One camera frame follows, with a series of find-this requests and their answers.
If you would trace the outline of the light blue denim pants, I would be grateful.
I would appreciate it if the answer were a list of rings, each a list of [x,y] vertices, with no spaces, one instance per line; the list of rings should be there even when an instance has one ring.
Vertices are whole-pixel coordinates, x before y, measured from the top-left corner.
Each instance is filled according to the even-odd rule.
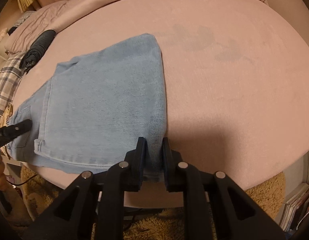
[[[31,131],[8,144],[18,161],[66,173],[99,173],[147,141],[144,177],[161,180],[167,126],[161,50],[142,34],[56,66],[53,76],[11,116]]]

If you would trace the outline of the yellow printed garment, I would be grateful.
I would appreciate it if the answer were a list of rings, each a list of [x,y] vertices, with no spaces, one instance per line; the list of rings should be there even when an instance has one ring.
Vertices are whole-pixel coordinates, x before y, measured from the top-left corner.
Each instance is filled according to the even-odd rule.
[[[12,103],[9,103],[8,106],[5,108],[5,111],[3,112],[3,115],[0,117],[0,128],[7,126],[9,118],[13,114],[13,105]],[[11,160],[11,156],[8,153],[7,146],[3,146],[0,148],[1,155],[4,155],[9,160]]]

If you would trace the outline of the plaid pillow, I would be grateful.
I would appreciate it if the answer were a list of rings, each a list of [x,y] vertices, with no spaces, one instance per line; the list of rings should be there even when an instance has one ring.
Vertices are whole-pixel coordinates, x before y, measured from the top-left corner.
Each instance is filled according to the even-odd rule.
[[[24,71],[19,68],[24,55],[25,52],[21,52],[10,56],[0,70],[0,118],[7,106],[12,103],[24,75]]]

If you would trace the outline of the brown fuzzy rug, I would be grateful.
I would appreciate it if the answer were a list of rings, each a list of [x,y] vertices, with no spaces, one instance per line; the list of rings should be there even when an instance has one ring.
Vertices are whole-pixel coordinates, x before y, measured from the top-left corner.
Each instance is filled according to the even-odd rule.
[[[33,222],[61,193],[53,185],[31,169],[23,166],[20,172],[23,202]],[[263,183],[246,190],[267,215],[275,219],[285,197],[286,179],[283,172]],[[161,212],[141,216],[125,222],[124,239],[183,239],[184,210],[182,207],[164,209]]]

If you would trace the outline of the folded dark grey pants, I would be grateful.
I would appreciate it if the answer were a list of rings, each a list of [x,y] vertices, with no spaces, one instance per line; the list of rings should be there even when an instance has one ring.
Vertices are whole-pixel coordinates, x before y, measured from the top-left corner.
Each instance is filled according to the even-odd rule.
[[[42,32],[41,35],[39,35],[31,44],[30,49],[23,56],[19,65],[19,69],[28,73],[44,56],[56,34],[57,33],[52,29]]]

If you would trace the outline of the pink bed sheet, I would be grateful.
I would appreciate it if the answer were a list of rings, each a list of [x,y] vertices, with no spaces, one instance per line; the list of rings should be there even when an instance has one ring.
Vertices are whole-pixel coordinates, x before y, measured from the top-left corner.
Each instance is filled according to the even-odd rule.
[[[309,150],[309,47],[265,0],[69,0],[50,28],[57,36],[24,78],[18,107],[59,63],[151,34],[163,62],[164,137],[185,162],[248,189]],[[40,168],[61,187],[78,175]],[[126,205],[181,206],[161,175]]]

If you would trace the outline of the pink pillow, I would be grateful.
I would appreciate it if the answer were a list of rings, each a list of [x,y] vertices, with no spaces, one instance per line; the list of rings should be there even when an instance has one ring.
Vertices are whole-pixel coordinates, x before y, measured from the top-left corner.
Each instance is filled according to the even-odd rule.
[[[5,48],[10,54],[25,52],[42,32],[63,12],[67,1],[58,1],[31,14],[7,39]]]

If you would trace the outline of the stack of books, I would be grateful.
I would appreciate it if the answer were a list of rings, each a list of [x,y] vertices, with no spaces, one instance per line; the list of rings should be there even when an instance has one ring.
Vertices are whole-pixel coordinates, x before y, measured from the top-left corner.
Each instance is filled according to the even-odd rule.
[[[309,214],[309,184],[301,183],[286,198],[279,226],[283,231],[297,230]]]

